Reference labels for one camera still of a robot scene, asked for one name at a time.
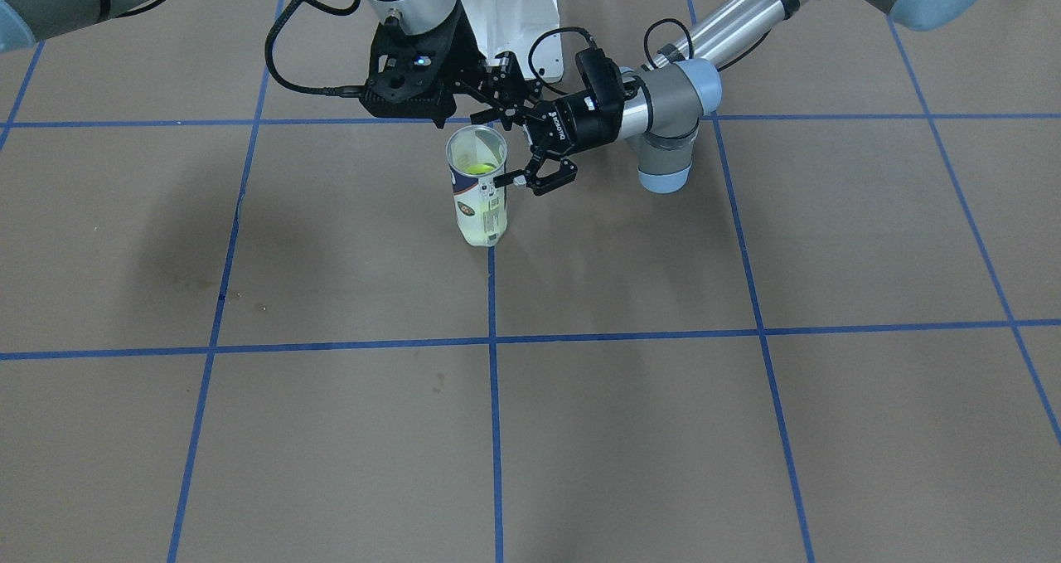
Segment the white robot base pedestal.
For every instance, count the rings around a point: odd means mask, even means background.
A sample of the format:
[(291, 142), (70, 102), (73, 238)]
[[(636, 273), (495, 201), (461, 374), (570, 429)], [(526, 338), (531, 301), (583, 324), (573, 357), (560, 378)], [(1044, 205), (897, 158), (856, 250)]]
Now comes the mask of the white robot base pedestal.
[(526, 80), (538, 72), (542, 80), (557, 83), (564, 76), (560, 35), (543, 39), (535, 49), (534, 64), (527, 61), (530, 46), (547, 30), (560, 27), (557, 0), (460, 0), (482, 54), (493, 58), (511, 51), (518, 56)]

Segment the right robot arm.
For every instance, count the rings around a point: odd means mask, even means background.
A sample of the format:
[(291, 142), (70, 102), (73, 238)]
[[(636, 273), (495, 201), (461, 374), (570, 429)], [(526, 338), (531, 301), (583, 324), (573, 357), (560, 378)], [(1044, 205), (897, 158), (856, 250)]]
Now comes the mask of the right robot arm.
[[(2, 0), (2, 50), (21, 51), (46, 39), (136, 17), (167, 0)], [(302, 8), (334, 17), (365, 11), (376, 28), (361, 83), (306, 84), (281, 75), (281, 31)], [(263, 42), (266, 70), (277, 85), (301, 95), (356, 99), (379, 119), (421, 119), (441, 126), (465, 95), (482, 106), (475, 124), (511, 126), (540, 95), (546, 68), (527, 60), (535, 39), (560, 22), (557, 0), (288, 0)]]

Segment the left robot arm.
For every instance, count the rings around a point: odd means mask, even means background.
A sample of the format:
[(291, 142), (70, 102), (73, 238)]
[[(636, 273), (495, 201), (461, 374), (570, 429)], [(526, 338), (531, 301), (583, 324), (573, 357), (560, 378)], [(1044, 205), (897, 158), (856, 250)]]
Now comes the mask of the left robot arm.
[[(749, 56), (775, 27), (818, 0), (729, 0), (679, 41), (663, 46), (637, 70), (623, 70), (582, 27), (576, 54), (580, 92), (538, 99), (530, 107), (505, 106), (526, 131), (530, 160), (503, 173), (493, 186), (526, 187), (542, 196), (572, 182), (572, 156), (626, 140), (639, 159), (639, 180), (667, 194), (686, 184), (700, 119), (721, 103), (721, 72)], [(956, 19), (977, 0), (863, 0), (891, 22), (930, 31)]]

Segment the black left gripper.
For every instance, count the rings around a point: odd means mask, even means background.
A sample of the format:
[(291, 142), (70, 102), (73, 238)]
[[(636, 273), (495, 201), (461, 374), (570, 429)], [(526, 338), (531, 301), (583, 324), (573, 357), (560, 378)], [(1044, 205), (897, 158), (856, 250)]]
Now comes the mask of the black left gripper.
[[(514, 126), (530, 123), (530, 160), (525, 168), (497, 175), (494, 187), (526, 187), (536, 197), (575, 180), (579, 168), (568, 156), (618, 140), (625, 107), (622, 95), (601, 99), (588, 90), (559, 99), (524, 90), (470, 90), (469, 95), (486, 106), (469, 116), (470, 124), (500, 124), (511, 131)], [(560, 166), (540, 175), (547, 160), (556, 160)]]

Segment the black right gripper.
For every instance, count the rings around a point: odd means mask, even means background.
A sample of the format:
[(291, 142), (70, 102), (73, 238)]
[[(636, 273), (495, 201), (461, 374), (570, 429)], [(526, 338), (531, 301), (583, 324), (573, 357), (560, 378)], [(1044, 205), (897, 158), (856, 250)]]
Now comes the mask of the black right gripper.
[(484, 65), (474, 30), (462, 7), (453, 8), (438, 27), (416, 35), (414, 49), (418, 56), (432, 60), (414, 102), (431, 102), (431, 120), (437, 129), (443, 129), (448, 118), (456, 113), (455, 95), (482, 103), (482, 90), (524, 90), (542, 95), (545, 86), (535, 72), (526, 78), (514, 52), (497, 54), (494, 65)]

